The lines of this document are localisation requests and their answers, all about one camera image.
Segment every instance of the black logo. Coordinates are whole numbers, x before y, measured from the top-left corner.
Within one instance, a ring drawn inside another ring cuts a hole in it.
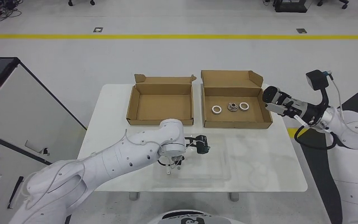
[[[205,221],[202,218],[196,218],[196,220],[193,220],[192,218],[183,218],[181,224],[205,224]]]

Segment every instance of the chair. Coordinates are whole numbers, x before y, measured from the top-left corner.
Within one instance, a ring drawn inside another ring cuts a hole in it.
[[[345,10],[345,9],[348,7],[349,1],[347,1],[347,0],[340,0],[340,2],[343,2],[343,3],[344,3],[344,5],[342,6],[342,9]],[[318,2],[318,4],[317,4],[317,6],[321,6],[321,5],[323,5],[323,0],[319,0],[319,2]]]
[[[94,5],[95,5],[94,0],[91,0],[91,1],[90,1],[90,4],[94,6]],[[68,5],[69,5],[69,6],[73,6],[72,0],[68,0]]]

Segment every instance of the table leg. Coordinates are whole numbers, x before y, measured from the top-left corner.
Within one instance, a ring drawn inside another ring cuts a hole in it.
[[[232,202],[238,202],[239,201],[239,193],[238,192],[230,192],[229,198]]]
[[[129,192],[129,200],[138,200],[139,192]]]

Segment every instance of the cabinet handle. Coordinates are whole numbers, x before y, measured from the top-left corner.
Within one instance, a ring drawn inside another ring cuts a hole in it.
[[[13,197],[15,196],[15,194],[16,194],[16,192],[17,192],[17,189],[18,189],[18,187],[20,186],[20,184],[21,184],[21,182],[23,181],[23,176],[19,176],[18,177],[18,180],[17,180],[17,182],[16,182],[16,185],[15,185],[15,188],[13,189],[13,191],[12,191],[12,194],[11,194],[11,197],[10,197],[10,201],[9,201],[9,205],[7,206],[7,209],[12,209],[11,208],[11,202],[12,202],[12,200],[13,200]]]

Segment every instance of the cable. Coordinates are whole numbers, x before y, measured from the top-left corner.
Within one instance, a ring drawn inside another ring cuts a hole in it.
[[[203,142],[203,141],[201,141],[201,140],[195,140],[195,141],[193,141],[192,143],[190,143],[187,147],[185,147],[185,150],[187,150],[187,149],[188,149],[193,143],[195,143],[195,142],[202,142],[203,144],[205,144],[205,142]],[[183,157],[183,155],[180,155],[180,159],[177,160],[178,156],[176,156],[175,159],[174,159],[174,163],[172,163],[172,164],[170,164],[170,159],[169,159],[169,157],[167,157],[168,160],[169,160],[169,163],[168,163],[168,164],[164,164],[164,163],[160,162],[159,160],[158,160],[158,163],[159,163],[160,165],[162,165],[162,166],[168,166],[168,165],[169,165],[170,168],[173,170],[173,169],[175,169],[175,167],[178,166],[179,162],[182,161],[182,157]]]
[[[188,144],[188,146],[185,147],[185,150],[187,150],[187,149],[188,149],[193,143],[195,143],[195,142],[202,142],[203,144],[205,144],[205,142],[203,142],[203,141],[201,141],[201,140],[195,140],[195,141],[193,141],[192,143]],[[179,164],[179,162],[176,163],[173,168],[172,168],[172,166],[171,166],[170,168],[173,170],[173,169],[175,169],[175,167],[178,166],[178,164]]]
[[[296,142],[298,142],[299,144],[301,144],[301,145],[303,145],[303,146],[306,146],[306,147],[308,147],[308,148],[313,148],[313,149],[315,149],[315,150],[330,150],[331,148],[334,148],[334,147],[336,146],[336,144],[337,144],[337,138],[338,138],[338,137],[337,137],[337,135],[334,134],[333,132],[330,132],[330,134],[333,136],[333,142],[332,142],[332,144],[331,144],[330,146],[326,146],[326,147],[310,146],[310,145],[308,145],[308,144],[306,144],[306,143],[301,142],[300,140],[298,140],[298,135],[299,135],[299,133],[302,131],[303,128],[304,128],[304,126],[302,125],[302,126],[296,131],[295,136],[294,136]]]
[[[16,7],[22,2],[23,0],[0,0],[0,21],[21,15],[21,11]]]
[[[338,100],[339,100],[339,102],[340,102],[340,107],[341,107],[341,109],[340,109],[340,114],[341,114],[341,118],[342,118],[342,120],[343,120],[343,123],[345,124],[345,126],[346,126],[349,130],[351,130],[352,132],[358,134],[358,132],[356,132],[355,130],[353,130],[352,128],[350,128],[350,127],[347,125],[347,123],[346,123],[346,121],[345,121],[345,117],[343,116],[343,107],[342,107],[342,100],[341,100],[340,90],[338,89],[338,86],[336,85],[335,81],[333,80],[333,77],[330,76],[330,78],[331,78],[331,80],[332,80],[332,82],[333,82],[333,84],[334,84],[334,86],[336,87],[337,92],[338,92]]]

